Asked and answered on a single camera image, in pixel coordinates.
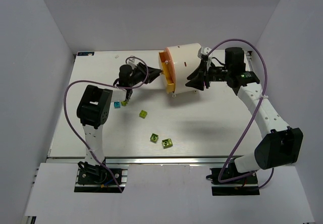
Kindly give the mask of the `yellow drawer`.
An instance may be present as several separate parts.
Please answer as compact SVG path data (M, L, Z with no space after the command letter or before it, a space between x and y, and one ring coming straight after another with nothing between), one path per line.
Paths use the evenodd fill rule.
M174 93L176 89L175 68L168 50L158 53L158 64L164 76L164 84L167 93Z

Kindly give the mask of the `cream cylindrical drawer cabinet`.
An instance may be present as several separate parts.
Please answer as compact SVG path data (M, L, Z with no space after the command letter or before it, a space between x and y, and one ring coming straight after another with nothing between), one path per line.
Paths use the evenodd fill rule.
M165 49L169 51L172 58L175 77L176 77L176 89L172 93L173 97L177 94L194 91L194 88L186 87L188 82L187 77L193 73L193 71L199 66L200 58L197 56L198 51L201 48L199 43L169 46Z

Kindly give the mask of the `lime square lego brick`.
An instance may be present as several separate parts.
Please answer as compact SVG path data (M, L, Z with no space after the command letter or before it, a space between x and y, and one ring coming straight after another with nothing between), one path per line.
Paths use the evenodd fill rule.
M146 111L141 110L141 112L139 113L139 116L144 119L144 118L146 118L147 114L148 113Z
M152 133L151 137L150 137L150 141L153 143L156 143L159 139L159 136L155 133Z
M167 149L173 146L172 140L170 138L162 140L163 149Z

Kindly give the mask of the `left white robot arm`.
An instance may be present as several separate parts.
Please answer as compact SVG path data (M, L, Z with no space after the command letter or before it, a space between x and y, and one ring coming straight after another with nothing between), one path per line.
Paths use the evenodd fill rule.
M135 67L129 64L120 66L119 77L115 81L121 90L101 89L94 85L87 85L77 107L77 117L85 134L86 156L85 163L93 166L105 164L103 153L102 131L106 123L112 101L124 99L129 101L132 87L138 83L148 84L155 80L162 70L147 67L138 63Z

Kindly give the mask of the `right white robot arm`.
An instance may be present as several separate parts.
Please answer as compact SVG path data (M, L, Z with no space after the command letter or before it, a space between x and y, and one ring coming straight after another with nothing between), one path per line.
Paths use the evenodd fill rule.
M225 63L217 67L212 63L210 48L198 51L201 59L198 68L188 76L187 87L204 90L211 82L226 82L235 95L245 104L256 122L262 140L255 150L230 161L232 177L259 169L295 163L298 160L303 133L284 121L264 94L259 78L246 70L244 50L240 47L225 49Z

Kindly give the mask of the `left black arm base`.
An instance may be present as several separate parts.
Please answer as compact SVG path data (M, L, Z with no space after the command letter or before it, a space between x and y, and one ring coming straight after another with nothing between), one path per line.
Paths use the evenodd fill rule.
M88 162L78 162L75 193L121 193L126 184L125 169L110 169Z

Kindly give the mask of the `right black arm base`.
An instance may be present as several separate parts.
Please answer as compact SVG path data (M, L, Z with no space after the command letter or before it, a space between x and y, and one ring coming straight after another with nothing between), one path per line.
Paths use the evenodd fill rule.
M211 181L212 196L257 196L258 190L257 176L248 176L236 181L220 183L218 175L220 168L210 169L210 174L205 178Z

